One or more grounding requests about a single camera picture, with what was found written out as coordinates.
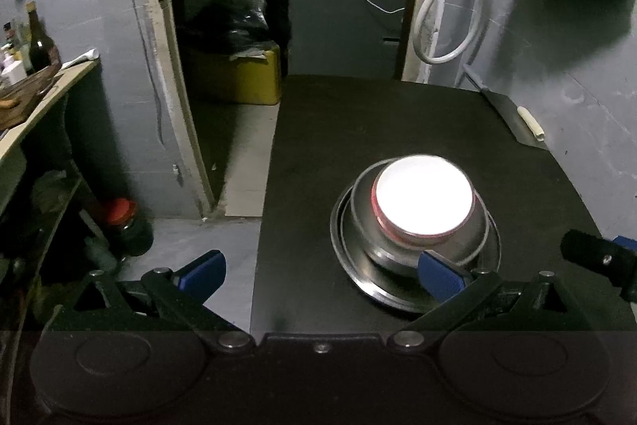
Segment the deep steel bowl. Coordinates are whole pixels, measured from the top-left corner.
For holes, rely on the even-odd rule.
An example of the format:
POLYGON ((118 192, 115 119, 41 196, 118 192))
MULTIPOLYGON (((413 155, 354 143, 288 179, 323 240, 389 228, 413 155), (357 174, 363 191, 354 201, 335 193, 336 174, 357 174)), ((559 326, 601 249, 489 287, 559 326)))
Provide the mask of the deep steel bowl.
POLYGON ((349 206, 367 256, 392 273, 414 277, 423 251, 468 270, 500 268, 490 212, 469 176, 444 157, 407 155, 369 166, 354 181, 349 206))

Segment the large steel plate front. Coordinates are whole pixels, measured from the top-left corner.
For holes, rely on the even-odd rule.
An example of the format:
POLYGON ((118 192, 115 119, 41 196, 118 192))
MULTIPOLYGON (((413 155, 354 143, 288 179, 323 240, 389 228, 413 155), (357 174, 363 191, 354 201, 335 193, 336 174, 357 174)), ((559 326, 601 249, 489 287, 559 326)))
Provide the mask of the large steel plate front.
POLYGON ((424 314, 459 294, 475 268, 500 268, 500 234, 482 201, 476 203, 477 221, 458 236, 417 250, 399 246, 383 234, 369 198, 365 186, 350 186, 330 216, 330 237, 343 270, 376 302, 424 314))

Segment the white ceramic bowl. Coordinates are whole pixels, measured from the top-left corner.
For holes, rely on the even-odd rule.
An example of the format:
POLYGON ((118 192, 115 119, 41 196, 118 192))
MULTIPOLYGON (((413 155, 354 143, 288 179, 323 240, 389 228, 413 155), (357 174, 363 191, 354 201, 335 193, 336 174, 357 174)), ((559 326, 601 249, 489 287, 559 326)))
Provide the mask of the white ceramic bowl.
POLYGON ((373 180, 373 214, 385 234, 408 247, 443 242, 473 216, 476 195, 467 174, 438 155, 391 160, 373 180))

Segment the red lid jar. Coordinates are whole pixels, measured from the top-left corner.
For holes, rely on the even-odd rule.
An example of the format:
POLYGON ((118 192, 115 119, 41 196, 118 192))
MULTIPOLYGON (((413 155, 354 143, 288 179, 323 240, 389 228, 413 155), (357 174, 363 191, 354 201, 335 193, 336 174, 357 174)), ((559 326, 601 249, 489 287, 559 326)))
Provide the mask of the red lid jar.
POLYGON ((153 244, 150 222, 138 204, 128 198, 117 198, 110 204, 107 224, 112 250, 121 258, 140 257, 153 244))

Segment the cleaver knife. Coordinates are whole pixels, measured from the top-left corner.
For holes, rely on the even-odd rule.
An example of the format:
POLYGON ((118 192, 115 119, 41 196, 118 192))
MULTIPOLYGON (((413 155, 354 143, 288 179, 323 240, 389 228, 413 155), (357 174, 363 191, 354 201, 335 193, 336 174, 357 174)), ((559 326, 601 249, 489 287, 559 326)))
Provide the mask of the cleaver knife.
POLYGON ((471 66, 464 65, 463 73, 499 114, 518 143, 530 148, 547 150, 543 128, 528 109, 516 105, 508 96, 489 90, 471 66))

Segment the yellow container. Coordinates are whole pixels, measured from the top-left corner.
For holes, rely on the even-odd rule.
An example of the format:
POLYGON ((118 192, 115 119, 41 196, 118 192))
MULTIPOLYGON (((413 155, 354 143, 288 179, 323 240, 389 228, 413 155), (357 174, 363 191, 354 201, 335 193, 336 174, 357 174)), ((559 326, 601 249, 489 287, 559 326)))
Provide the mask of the yellow container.
POLYGON ((231 88, 239 104, 275 106, 281 99, 279 48, 253 47, 231 57, 231 88))

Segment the wooden side shelf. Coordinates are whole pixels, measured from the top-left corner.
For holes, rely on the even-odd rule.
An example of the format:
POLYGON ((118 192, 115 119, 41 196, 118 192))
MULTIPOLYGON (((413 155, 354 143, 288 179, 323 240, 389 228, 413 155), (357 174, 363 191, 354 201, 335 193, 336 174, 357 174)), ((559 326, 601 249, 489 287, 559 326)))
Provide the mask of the wooden side shelf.
POLYGON ((1 94, 1 163, 4 163, 47 111, 99 63, 95 47, 72 61, 59 61, 1 94))

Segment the black plastic bag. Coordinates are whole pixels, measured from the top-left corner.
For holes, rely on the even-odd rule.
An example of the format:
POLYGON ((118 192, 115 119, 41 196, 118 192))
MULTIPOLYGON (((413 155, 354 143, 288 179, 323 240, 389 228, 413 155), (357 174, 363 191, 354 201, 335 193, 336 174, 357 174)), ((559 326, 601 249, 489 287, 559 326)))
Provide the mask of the black plastic bag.
POLYGON ((266 12, 267 0, 228 0, 228 35, 232 54, 272 49, 276 43, 266 12))

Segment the dark glass bottle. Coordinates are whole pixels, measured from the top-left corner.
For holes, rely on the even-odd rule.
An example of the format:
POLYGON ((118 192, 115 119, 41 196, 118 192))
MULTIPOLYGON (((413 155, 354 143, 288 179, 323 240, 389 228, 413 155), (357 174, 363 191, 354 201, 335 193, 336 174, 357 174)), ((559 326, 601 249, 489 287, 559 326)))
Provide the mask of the dark glass bottle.
POLYGON ((33 71, 39 72, 50 66, 58 66, 57 47, 42 25, 35 1, 28 2, 26 10, 30 29, 29 59, 33 71))

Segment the grey cabinet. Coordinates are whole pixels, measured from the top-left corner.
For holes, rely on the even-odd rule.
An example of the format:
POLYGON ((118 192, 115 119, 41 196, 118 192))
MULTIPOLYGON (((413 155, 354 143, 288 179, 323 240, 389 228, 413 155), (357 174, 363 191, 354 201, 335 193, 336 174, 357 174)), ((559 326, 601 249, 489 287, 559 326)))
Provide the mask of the grey cabinet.
POLYGON ((406 0, 289 0, 288 73, 392 80, 406 0))

